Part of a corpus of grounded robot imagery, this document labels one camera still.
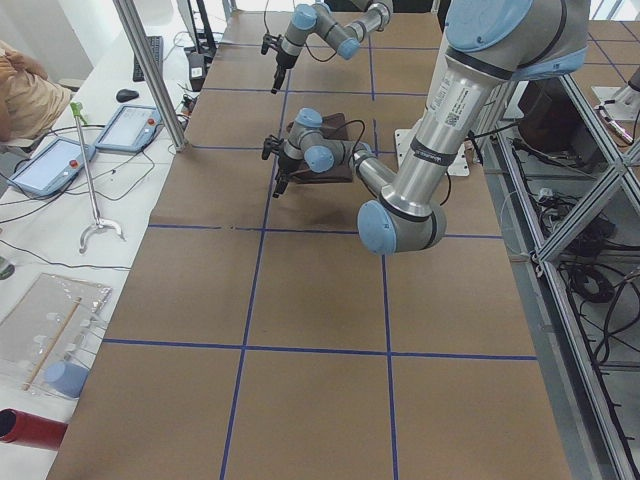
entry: black keyboard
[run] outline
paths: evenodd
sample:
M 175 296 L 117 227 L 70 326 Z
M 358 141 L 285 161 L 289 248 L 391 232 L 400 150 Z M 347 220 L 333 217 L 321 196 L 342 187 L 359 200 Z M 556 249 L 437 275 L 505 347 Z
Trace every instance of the black keyboard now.
M 160 70 L 160 76 L 162 76 L 162 37 L 160 35 L 152 35 L 147 37 L 147 42 L 149 42 L 149 46 L 151 47 L 151 53 L 153 54 L 153 59 L 158 65 L 158 70 Z M 136 56 L 133 56 L 133 81 L 134 82 L 143 82 L 144 81 L 144 73 L 142 72 L 142 67 L 138 62 Z

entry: red cup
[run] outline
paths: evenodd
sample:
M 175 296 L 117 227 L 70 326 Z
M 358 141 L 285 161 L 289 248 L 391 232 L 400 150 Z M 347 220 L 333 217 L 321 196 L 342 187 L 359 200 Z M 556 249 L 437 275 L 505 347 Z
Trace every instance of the red cup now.
M 0 411 L 0 442 L 58 450 L 67 424 L 7 408 Z

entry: tablet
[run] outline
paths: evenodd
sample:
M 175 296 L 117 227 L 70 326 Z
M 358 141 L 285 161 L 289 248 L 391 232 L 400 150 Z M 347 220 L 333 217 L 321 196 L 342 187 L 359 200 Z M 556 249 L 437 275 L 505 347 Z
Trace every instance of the tablet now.
M 96 149 L 93 145 L 85 148 L 87 160 L 91 161 Z M 14 173 L 8 183 L 25 192 L 51 195 L 73 180 L 82 167 L 80 143 L 58 137 Z
M 98 150 L 138 153 L 153 140 L 160 121 L 155 107 L 121 105 L 98 136 L 95 146 Z

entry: person's arm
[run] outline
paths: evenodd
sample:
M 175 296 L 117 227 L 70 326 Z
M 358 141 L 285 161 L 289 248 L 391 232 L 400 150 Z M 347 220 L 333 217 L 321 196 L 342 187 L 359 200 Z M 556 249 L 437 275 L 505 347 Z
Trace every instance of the person's arm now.
M 7 59 L 11 62 L 11 65 L 13 65 L 13 68 L 15 68 L 16 70 L 26 70 L 29 73 L 38 75 L 44 80 L 47 80 L 47 78 L 49 78 L 49 75 L 47 75 L 44 67 L 40 65 L 40 62 L 38 62 L 34 58 L 31 58 L 29 55 L 25 55 L 24 53 L 18 52 L 17 50 L 7 50 L 6 55 Z
M 11 119 L 9 118 L 9 110 L 7 110 L 4 98 L 4 84 L 15 73 L 16 70 L 9 60 L 5 57 L 0 57 L 0 142 L 7 142 L 11 139 Z

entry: computer mouse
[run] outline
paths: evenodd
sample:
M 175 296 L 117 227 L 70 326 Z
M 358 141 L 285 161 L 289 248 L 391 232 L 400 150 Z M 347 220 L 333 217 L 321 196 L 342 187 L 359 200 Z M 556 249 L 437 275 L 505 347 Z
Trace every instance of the computer mouse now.
M 133 100 L 134 98 L 138 98 L 140 94 L 135 90 L 129 90 L 128 88 L 123 88 L 116 93 L 116 100 L 120 103 L 128 102 L 129 100 Z

